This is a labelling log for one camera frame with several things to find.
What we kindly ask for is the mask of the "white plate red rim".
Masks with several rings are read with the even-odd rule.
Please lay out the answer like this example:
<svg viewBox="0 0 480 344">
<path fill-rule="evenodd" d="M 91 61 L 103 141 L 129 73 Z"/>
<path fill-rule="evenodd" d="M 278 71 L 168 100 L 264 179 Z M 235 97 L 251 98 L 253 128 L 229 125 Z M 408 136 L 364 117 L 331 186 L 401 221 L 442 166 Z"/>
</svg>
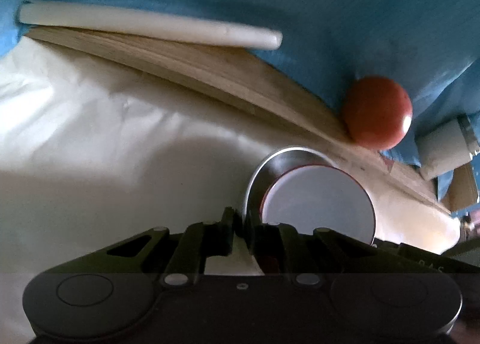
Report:
<svg viewBox="0 0 480 344">
<path fill-rule="evenodd" d="M 259 207 L 265 224 L 286 224 L 300 234 L 328 228 L 368 245 L 376 216 L 367 191 L 349 174 L 329 165 L 290 170 L 267 189 Z"/>
</svg>

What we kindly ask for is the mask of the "cream table cloth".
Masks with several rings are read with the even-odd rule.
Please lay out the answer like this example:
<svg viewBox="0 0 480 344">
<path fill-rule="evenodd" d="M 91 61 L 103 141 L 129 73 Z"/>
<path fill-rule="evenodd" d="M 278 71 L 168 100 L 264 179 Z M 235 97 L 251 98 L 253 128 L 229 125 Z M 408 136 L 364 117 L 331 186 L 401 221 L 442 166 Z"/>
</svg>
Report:
<svg viewBox="0 0 480 344">
<path fill-rule="evenodd" d="M 22 39 L 1 58 L 1 341 L 24 287 L 155 226 L 238 206 L 264 157 L 312 139 L 146 73 Z"/>
</svg>

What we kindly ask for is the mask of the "wooden tray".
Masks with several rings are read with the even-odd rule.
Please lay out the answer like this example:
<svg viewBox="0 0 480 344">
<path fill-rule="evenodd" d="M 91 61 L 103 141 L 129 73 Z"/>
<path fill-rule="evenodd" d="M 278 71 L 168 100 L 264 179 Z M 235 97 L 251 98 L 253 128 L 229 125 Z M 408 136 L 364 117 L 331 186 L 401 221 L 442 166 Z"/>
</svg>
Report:
<svg viewBox="0 0 480 344">
<path fill-rule="evenodd" d="M 283 73 L 243 49 L 175 43 L 136 35 L 38 26 L 30 39 L 68 47 L 141 70 L 281 126 L 348 170 L 364 171 L 443 212 L 477 202 L 474 172 L 466 164 L 442 201 L 414 168 L 355 145 L 334 113 Z"/>
</svg>

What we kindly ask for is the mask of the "white steel tumbler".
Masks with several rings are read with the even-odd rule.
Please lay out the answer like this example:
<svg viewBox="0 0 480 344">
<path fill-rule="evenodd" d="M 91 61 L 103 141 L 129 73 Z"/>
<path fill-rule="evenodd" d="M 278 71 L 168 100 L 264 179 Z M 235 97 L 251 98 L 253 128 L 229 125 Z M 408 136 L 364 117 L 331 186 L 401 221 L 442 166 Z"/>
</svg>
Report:
<svg viewBox="0 0 480 344">
<path fill-rule="evenodd" d="M 416 145 L 425 181 L 468 164 L 479 154 L 479 138 L 465 114 L 417 138 Z"/>
</svg>

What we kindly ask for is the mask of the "red tomato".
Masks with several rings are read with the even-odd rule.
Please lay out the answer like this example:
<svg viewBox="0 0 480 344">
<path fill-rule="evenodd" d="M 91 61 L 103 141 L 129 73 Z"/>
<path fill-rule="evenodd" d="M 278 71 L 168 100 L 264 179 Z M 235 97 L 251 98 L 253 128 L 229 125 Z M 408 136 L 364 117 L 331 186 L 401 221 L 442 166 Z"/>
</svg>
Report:
<svg viewBox="0 0 480 344">
<path fill-rule="evenodd" d="M 343 120 L 353 141 L 363 148 L 394 148 L 408 133 L 413 105 L 408 92 L 383 76 L 356 81 L 346 94 Z"/>
</svg>

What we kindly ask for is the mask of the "blue cloth backdrop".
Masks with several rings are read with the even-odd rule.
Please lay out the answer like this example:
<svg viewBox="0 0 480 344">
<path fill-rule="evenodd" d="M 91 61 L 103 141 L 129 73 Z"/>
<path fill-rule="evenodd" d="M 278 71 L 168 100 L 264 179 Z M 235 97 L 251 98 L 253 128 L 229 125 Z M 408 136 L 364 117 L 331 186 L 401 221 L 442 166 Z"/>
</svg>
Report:
<svg viewBox="0 0 480 344">
<path fill-rule="evenodd" d="M 1 51 L 18 44 L 28 0 L 1 0 Z M 387 156 L 419 164 L 416 140 L 465 114 L 479 128 L 479 0 L 53 0 L 145 9 L 281 31 L 258 57 L 334 110 L 347 84 L 368 75 L 397 81 L 413 104 L 406 138 Z"/>
</svg>

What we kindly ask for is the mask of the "large steel bowl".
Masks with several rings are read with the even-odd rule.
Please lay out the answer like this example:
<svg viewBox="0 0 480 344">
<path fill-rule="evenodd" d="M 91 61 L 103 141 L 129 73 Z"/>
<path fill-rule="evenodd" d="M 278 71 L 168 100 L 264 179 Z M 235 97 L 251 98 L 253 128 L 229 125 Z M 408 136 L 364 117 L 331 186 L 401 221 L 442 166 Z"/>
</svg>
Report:
<svg viewBox="0 0 480 344">
<path fill-rule="evenodd" d="M 278 274 L 278 262 L 274 258 L 264 255 L 254 255 L 254 228 L 262 220 L 259 218 L 260 204 L 264 194 L 279 177 L 304 165 L 328 165 L 337 167 L 337 164 L 319 151 L 301 146 L 281 148 L 266 156 L 257 166 L 247 184 L 246 192 L 241 199 L 239 211 L 241 212 L 242 225 L 237 235 L 245 240 L 250 255 L 263 274 Z"/>
</svg>

